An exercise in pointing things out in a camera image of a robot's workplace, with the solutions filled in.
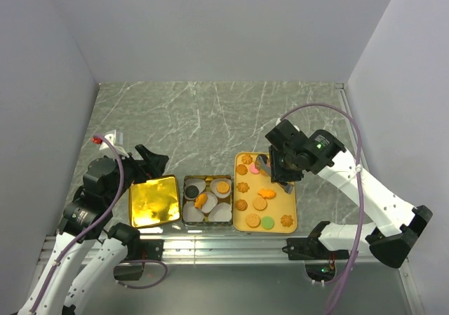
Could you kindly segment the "black sandwich cookie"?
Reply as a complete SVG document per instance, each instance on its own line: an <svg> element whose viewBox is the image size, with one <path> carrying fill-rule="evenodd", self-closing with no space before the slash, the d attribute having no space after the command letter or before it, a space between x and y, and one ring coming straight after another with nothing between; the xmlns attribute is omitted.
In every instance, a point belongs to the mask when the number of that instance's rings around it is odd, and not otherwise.
<svg viewBox="0 0 449 315"><path fill-rule="evenodd" d="M196 185L189 185L185 188L185 197L187 199L195 199L200 194L200 190Z"/></svg>

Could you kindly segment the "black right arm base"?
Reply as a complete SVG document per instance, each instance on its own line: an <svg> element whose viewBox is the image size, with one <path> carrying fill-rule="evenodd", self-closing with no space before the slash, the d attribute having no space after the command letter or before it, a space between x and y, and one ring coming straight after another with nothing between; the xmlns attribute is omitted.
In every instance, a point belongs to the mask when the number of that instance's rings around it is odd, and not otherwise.
<svg viewBox="0 0 449 315"><path fill-rule="evenodd" d="M328 250L317 239L288 238L282 252L290 261L295 260L347 260L348 250Z"/></svg>

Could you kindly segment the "metal serving tongs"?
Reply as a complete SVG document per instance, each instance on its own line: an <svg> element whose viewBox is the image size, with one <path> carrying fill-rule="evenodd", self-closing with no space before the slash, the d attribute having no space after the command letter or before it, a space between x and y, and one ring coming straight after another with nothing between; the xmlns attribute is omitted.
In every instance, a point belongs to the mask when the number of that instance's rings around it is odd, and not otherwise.
<svg viewBox="0 0 449 315"><path fill-rule="evenodd" d="M281 187L285 193L287 193L287 194L293 193L294 185L292 185L291 183L288 183L288 182L275 182L272 179L270 160L266 154L258 154L257 155L257 157L255 159L255 167L260 172L263 172L266 175L268 175L271 183L274 183L274 184L278 185L279 187Z"/></svg>

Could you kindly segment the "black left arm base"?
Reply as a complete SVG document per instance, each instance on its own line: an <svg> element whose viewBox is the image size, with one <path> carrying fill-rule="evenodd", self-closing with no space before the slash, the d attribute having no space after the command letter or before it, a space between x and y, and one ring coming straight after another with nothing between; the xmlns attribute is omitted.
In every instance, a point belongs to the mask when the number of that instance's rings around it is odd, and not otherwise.
<svg viewBox="0 0 449 315"><path fill-rule="evenodd" d="M162 239L140 239L128 246L126 260L161 261L163 245Z"/></svg>

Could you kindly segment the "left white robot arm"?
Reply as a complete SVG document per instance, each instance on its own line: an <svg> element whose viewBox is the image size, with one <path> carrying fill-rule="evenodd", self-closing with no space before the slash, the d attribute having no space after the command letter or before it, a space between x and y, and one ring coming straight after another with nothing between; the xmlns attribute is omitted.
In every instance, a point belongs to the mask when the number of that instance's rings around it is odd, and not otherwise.
<svg viewBox="0 0 449 315"><path fill-rule="evenodd" d="M83 263L126 190L160 178L165 171L168 156L155 154L143 145L135 149L140 160L110 147L111 156L90 162L82 185L64 209L51 256L19 314L82 314L93 291L112 277L115 266L140 254L140 232L118 223L95 257Z"/></svg>

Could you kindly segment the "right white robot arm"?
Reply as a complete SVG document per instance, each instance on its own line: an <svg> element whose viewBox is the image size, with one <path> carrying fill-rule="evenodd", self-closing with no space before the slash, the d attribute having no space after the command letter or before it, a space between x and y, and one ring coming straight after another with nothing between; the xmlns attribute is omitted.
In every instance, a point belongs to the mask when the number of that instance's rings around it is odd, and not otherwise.
<svg viewBox="0 0 449 315"><path fill-rule="evenodd" d="M304 173L313 173L363 207L371 219L361 226L319 222L308 237L297 243L288 242L286 250L292 259L346 260L356 231L360 230L359 254L371 254L394 269L402 266L433 216L428 207L415 207L387 189L326 130L306 136L284 119L268 132L266 139L270 143L269 165L264 170L272 182L289 187L300 181Z"/></svg>

